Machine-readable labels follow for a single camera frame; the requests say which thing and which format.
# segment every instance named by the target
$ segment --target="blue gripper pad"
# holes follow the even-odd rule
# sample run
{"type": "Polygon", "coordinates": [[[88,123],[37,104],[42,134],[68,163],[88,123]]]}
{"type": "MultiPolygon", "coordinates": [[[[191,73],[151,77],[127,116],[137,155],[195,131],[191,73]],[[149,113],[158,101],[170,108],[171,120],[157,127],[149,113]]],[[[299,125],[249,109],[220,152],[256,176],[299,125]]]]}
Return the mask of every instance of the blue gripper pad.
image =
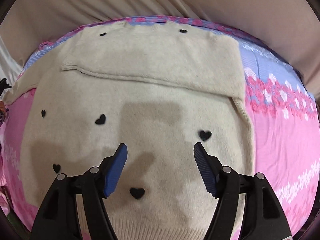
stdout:
{"type": "Polygon", "coordinates": [[[207,191],[211,193],[213,197],[215,197],[217,193],[217,179],[213,174],[211,167],[207,161],[206,157],[208,157],[208,154],[205,152],[204,149],[201,149],[199,145],[196,144],[193,147],[193,155],[207,191]]]}
{"type": "Polygon", "coordinates": [[[123,167],[128,157],[127,146],[123,143],[120,144],[115,154],[113,155],[112,163],[106,174],[103,193],[109,197],[116,190],[117,183],[122,173],[123,167]]]}

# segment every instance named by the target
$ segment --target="bed sheet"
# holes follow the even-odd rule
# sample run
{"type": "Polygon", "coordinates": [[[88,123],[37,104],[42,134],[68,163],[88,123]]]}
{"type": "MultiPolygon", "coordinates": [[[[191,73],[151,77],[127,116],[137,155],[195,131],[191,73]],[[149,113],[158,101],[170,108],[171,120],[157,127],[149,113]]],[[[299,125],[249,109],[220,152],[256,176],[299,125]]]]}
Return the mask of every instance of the bed sheet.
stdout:
{"type": "MultiPolygon", "coordinates": [[[[307,220],[316,194],[320,170],[320,131],[315,100],[305,90],[293,68],[258,39],[227,26],[166,16],[125,20],[132,25],[172,20],[216,34],[230,35],[239,41],[246,78],[246,110],[255,130],[255,169],[268,178],[284,209],[292,234],[295,234],[307,220]]],[[[29,58],[21,75],[45,53],[83,28],[97,24],[81,26],[54,44],[42,43],[39,51],[29,58]]],[[[32,228],[37,208],[25,201],[19,178],[19,160],[23,130],[35,91],[25,93],[9,107],[9,116],[0,128],[3,178],[14,210],[28,229],[32,228]]]]}

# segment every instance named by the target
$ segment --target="beige knit sweater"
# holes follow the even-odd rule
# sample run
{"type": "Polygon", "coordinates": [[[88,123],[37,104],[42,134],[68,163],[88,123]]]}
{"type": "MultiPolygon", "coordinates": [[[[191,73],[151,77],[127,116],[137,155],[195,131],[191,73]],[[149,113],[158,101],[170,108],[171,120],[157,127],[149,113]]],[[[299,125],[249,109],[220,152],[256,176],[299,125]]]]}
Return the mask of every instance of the beige knit sweater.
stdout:
{"type": "MultiPolygon", "coordinates": [[[[193,158],[198,130],[212,132],[203,143],[209,154],[253,175],[244,73],[230,37],[172,22],[85,28],[27,70],[5,102],[35,87],[20,155],[20,178],[33,205],[41,204],[56,176],[52,164],[68,176],[82,174],[122,142],[128,160],[105,200],[118,238],[202,239],[217,200],[206,192],[193,158]],[[107,120],[98,126],[101,114],[107,120]],[[131,187],[144,188],[145,195],[136,200],[131,187]]],[[[234,230],[243,208],[241,197],[234,230]]]]}

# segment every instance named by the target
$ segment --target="heart-shaped patch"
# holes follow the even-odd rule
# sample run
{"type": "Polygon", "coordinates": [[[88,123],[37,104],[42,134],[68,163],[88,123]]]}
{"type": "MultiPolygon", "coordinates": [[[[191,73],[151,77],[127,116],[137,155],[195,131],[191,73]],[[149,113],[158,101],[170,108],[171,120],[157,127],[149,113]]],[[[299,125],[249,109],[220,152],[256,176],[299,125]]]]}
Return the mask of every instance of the heart-shaped patch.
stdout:
{"type": "Polygon", "coordinates": [[[146,191],[144,190],[144,188],[135,188],[132,187],[130,189],[130,194],[135,198],[135,199],[140,199],[142,198],[142,196],[144,195],[146,191]]]}
{"type": "Polygon", "coordinates": [[[206,140],[208,140],[212,135],[212,132],[210,131],[204,131],[204,130],[201,130],[199,131],[199,137],[201,138],[201,140],[203,140],[204,142],[206,140]]]}
{"type": "Polygon", "coordinates": [[[52,168],[53,168],[54,172],[57,173],[57,174],[61,170],[61,166],[59,164],[52,165],[52,168]]]}
{"type": "Polygon", "coordinates": [[[95,124],[104,124],[106,122],[106,116],[104,114],[100,115],[100,118],[96,120],[95,124]]]}

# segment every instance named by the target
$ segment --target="ribbed hem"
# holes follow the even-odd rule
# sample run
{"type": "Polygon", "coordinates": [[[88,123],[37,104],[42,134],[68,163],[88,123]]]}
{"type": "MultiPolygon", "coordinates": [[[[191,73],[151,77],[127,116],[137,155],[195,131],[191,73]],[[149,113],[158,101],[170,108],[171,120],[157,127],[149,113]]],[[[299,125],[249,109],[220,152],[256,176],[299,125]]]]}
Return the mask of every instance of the ribbed hem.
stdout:
{"type": "Polygon", "coordinates": [[[160,228],[124,219],[110,220],[119,240],[202,240],[205,230],[160,228]]]}

